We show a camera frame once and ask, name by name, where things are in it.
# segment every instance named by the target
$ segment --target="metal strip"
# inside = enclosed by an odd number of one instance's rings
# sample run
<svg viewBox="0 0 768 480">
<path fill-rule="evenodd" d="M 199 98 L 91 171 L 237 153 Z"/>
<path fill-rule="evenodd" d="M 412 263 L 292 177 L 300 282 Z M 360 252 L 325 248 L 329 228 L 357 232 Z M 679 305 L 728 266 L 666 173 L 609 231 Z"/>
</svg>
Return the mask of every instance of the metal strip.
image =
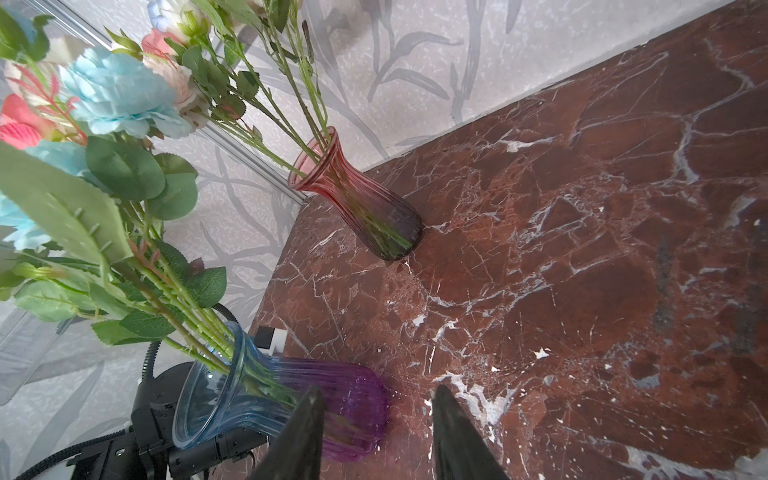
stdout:
<svg viewBox="0 0 768 480">
<path fill-rule="evenodd" d="M 23 1 L 43 14 L 53 15 L 55 17 L 55 24 L 72 36 L 81 38 L 91 45 L 103 45 L 109 48 L 112 44 L 112 40 L 107 35 L 91 26 L 77 12 L 61 2 L 61 0 Z M 208 124 L 206 127 L 197 130 L 195 134 L 199 134 L 201 137 L 212 141 L 216 146 L 226 151 L 236 162 L 248 167 L 252 172 L 271 183 L 291 200 L 299 204 L 306 200 L 305 194 L 288 187 L 285 177 L 272 167 L 271 162 L 265 161 L 218 127 Z"/>
</svg>

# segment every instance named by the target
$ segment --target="flower bouquet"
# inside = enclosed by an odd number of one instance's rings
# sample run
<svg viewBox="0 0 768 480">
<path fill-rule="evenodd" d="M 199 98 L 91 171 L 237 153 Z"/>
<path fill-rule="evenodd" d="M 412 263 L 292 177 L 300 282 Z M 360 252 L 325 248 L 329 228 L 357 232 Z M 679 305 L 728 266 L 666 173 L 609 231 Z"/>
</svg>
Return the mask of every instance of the flower bouquet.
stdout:
<svg viewBox="0 0 768 480">
<path fill-rule="evenodd" d="M 320 384 L 334 405 L 327 452 L 339 460 L 370 452 L 386 420 L 378 377 L 338 362 L 263 358 L 211 308 L 227 288 L 225 269 L 188 262 L 163 241 L 164 221 L 197 202 L 197 171 L 157 152 L 151 139 L 185 137 L 204 123 L 207 96 L 169 62 L 156 32 L 142 45 L 112 34 L 117 47 L 109 51 L 49 40 L 49 19 L 0 8 L 0 58 L 15 91 L 0 118 L 0 226 L 13 230 L 0 242 L 0 300 L 43 321 L 92 320 L 108 345 L 179 349 L 196 360 L 180 403 L 197 405 L 196 386 L 214 376 L 221 387 L 236 383 L 240 407 L 258 411 L 250 425 L 270 435 Z M 214 403 L 224 395 L 217 392 Z M 179 431 L 194 437 L 183 446 L 218 433 L 202 425 L 192 432 L 200 412 L 192 413 L 177 418 Z"/>
<path fill-rule="evenodd" d="M 400 196 L 344 158 L 336 129 L 328 124 L 310 29 L 306 21 L 299 21 L 301 4 L 302 0 L 150 0 L 147 10 L 154 29 L 145 40 L 152 39 L 165 61 L 190 72 L 210 105 L 203 114 L 208 121 L 285 167 L 292 188 L 331 200 L 373 253 L 384 260 L 398 260 L 421 239 L 421 217 Z M 211 42 L 211 25 L 219 48 Z M 245 28 L 256 32 L 288 81 L 312 133 L 309 143 L 302 140 L 250 63 L 249 45 L 238 35 Z M 243 117 L 247 106 L 269 118 L 299 147 L 295 162 L 264 143 L 259 129 Z"/>
</svg>

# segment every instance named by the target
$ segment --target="red marble surface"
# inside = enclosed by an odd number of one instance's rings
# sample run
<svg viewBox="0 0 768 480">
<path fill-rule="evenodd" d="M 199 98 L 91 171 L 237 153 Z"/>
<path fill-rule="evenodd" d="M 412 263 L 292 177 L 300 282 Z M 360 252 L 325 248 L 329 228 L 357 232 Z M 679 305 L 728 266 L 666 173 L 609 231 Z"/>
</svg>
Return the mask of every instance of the red marble surface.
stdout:
<svg viewBox="0 0 768 480">
<path fill-rule="evenodd" d="M 427 225 L 404 261 L 311 200 L 254 328 L 391 392 L 380 450 L 323 478 L 431 478 L 441 382 L 512 478 L 750 468 L 768 447 L 766 146 L 768 4 L 741 1 L 372 170 Z"/>
</svg>

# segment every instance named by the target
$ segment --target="pink flower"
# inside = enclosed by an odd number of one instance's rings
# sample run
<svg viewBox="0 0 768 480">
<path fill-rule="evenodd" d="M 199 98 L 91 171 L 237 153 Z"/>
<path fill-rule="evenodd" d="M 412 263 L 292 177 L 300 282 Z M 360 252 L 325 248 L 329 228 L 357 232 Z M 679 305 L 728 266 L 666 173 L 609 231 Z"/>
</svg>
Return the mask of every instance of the pink flower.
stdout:
<svg viewBox="0 0 768 480">
<path fill-rule="evenodd" d="M 16 94 L 5 98 L 0 112 L 0 140 L 12 147 L 35 147 L 41 139 L 50 139 L 56 124 L 35 115 Z"/>
<path fill-rule="evenodd" d="M 166 38 L 170 38 L 178 44 L 181 43 L 181 40 L 179 40 L 176 35 L 172 33 L 163 33 L 156 28 L 152 28 L 152 32 L 141 39 L 141 49 L 150 55 L 156 55 L 169 61 L 169 55 L 176 55 L 176 52 L 169 44 L 165 43 Z"/>
</svg>

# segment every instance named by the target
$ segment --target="vase rim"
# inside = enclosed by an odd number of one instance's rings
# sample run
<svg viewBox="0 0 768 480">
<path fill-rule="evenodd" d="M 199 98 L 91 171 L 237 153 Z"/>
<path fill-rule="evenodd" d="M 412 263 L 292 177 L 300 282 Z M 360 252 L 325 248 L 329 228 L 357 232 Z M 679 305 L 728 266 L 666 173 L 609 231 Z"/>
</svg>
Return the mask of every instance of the vase rim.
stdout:
<svg viewBox="0 0 768 480">
<path fill-rule="evenodd" d="M 214 423 L 214 420 L 218 417 L 221 409 L 225 408 L 228 403 L 227 397 L 230 397 L 233 394 L 232 383 L 235 382 L 235 378 L 238 377 L 237 370 L 241 369 L 243 364 L 240 357 L 245 350 L 245 333 L 239 323 L 225 322 L 224 325 L 234 336 L 232 362 L 229 365 L 230 371 L 227 373 L 227 377 L 224 380 L 224 384 L 216 399 L 216 405 L 210 410 L 208 418 L 197 431 L 193 432 L 192 435 L 188 435 L 189 432 L 181 429 L 181 426 L 186 424 L 186 419 L 181 419 L 180 417 L 188 413 L 195 385 L 200 381 L 201 376 L 206 375 L 210 371 L 204 363 L 195 360 L 195 363 L 192 365 L 192 369 L 187 376 L 187 380 L 184 381 L 184 387 L 181 389 L 176 412 L 174 413 L 173 428 L 171 429 L 174 444 L 179 449 L 185 449 L 189 445 L 195 445 L 201 437 L 204 437 L 211 424 Z"/>
<path fill-rule="evenodd" d="M 305 190 L 309 185 L 315 183 L 317 179 L 320 178 L 323 175 L 323 173 L 328 169 L 328 166 L 331 164 L 331 159 L 333 158 L 333 152 L 336 149 L 337 145 L 339 144 L 339 134 L 336 131 L 336 128 L 329 126 L 328 133 L 331 136 L 331 141 L 328 143 L 328 148 L 323 152 L 323 156 L 320 158 L 320 162 L 315 164 L 314 168 L 304 178 L 301 178 L 294 171 L 289 172 L 288 173 L 289 187 L 298 191 Z M 318 148 L 317 139 L 313 137 L 313 139 L 310 140 L 306 144 L 306 146 L 309 147 L 311 150 L 317 152 L 317 148 Z M 299 156 L 296 157 L 296 161 L 293 162 L 293 167 L 296 168 L 297 170 L 301 170 L 301 167 L 307 161 L 312 161 L 310 159 L 310 156 L 307 155 L 305 151 L 301 151 L 299 152 Z"/>
</svg>

